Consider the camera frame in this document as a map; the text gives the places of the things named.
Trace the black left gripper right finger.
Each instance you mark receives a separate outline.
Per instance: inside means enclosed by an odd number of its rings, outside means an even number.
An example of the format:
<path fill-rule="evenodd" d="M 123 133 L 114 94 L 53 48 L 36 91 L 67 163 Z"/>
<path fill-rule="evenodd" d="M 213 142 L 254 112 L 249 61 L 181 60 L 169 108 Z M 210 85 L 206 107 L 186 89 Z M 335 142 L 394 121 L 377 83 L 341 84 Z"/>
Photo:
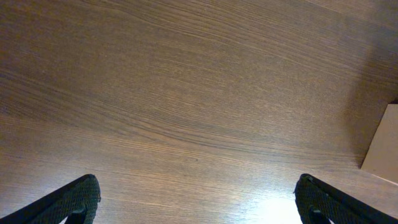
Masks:
<path fill-rule="evenodd" d="M 294 194 L 297 210 L 304 224 L 397 224 L 396 218 L 310 174 L 300 176 Z"/>

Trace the brown cardboard box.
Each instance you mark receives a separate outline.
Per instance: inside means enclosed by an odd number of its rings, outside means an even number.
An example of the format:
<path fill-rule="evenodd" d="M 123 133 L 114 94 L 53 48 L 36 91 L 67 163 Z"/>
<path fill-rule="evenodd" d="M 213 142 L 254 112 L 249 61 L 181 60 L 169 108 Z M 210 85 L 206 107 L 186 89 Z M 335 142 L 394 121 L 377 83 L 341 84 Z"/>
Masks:
<path fill-rule="evenodd" d="M 397 185 L 397 138 L 397 104 L 388 104 L 361 170 Z"/>

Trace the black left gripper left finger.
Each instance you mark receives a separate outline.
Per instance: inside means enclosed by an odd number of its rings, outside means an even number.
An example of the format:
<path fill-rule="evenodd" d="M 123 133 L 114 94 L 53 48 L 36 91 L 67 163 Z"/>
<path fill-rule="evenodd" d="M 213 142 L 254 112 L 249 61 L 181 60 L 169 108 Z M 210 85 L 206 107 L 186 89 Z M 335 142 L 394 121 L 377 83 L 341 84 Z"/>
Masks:
<path fill-rule="evenodd" d="M 3 224 L 92 224 L 101 200 L 100 185 L 86 174 L 24 208 L 1 218 Z"/>

